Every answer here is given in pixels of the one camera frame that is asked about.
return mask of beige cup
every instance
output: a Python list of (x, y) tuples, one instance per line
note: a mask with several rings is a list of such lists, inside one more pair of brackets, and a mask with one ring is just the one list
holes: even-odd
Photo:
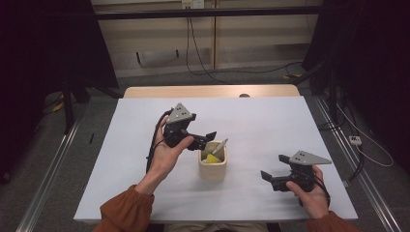
[(211, 154), (218, 145), (221, 144), (221, 141), (211, 141), (208, 142), (203, 151), (198, 153), (198, 163), (199, 163), (199, 176), (204, 180), (223, 180), (226, 173), (226, 164), (227, 164), (227, 151), (226, 144), (217, 151), (214, 156), (221, 160), (217, 163), (207, 163), (206, 158), (208, 154)]

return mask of power outlet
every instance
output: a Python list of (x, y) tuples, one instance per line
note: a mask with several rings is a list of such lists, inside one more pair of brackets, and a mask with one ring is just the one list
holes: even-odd
[(349, 136), (349, 142), (352, 145), (362, 145), (362, 139), (359, 136)]
[(192, 0), (193, 9), (205, 9), (205, 0)]
[(182, 0), (182, 9), (183, 10), (193, 9), (192, 2), (193, 0)]

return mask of black pole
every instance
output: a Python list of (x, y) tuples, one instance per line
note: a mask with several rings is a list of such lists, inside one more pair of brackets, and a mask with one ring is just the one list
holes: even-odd
[(240, 8), (240, 9), (190, 9), (141, 12), (95, 12), (94, 14), (64, 13), (57, 17), (92, 17), (96, 20), (171, 18), (171, 17), (209, 17), (209, 16), (251, 16), (251, 15), (317, 15), (321, 6), (280, 7), (280, 8)]

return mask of white tabletop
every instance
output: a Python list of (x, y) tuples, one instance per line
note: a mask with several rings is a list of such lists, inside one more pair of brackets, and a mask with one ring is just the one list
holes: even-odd
[[(199, 178), (197, 153), (184, 151), (174, 170), (157, 188), (152, 222), (287, 221), (306, 219), (292, 192), (273, 191), (260, 170), (288, 176), (278, 155), (303, 150), (330, 160), (303, 97), (123, 99), (102, 145), (74, 219), (98, 222), (100, 206), (136, 184), (145, 174), (155, 124), (181, 102), (196, 120), (188, 132), (216, 140), (229, 138), (223, 181)], [(333, 164), (319, 166), (332, 197), (330, 209), (341, 218), (357, 218)]]

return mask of orange sleeve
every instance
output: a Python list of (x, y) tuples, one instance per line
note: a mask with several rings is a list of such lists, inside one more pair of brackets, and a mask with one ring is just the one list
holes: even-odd
[(150, 223), (154, 196), (128, 190), (111, 198), (101, 207), (102, 220), (94, 232), (143, 232)]
[(359, 232), (352, 223), (338, 217), (330, 211), (328, 215), (321, 219), (311, 219), (307, 221), (307, 231), (309, 232)]

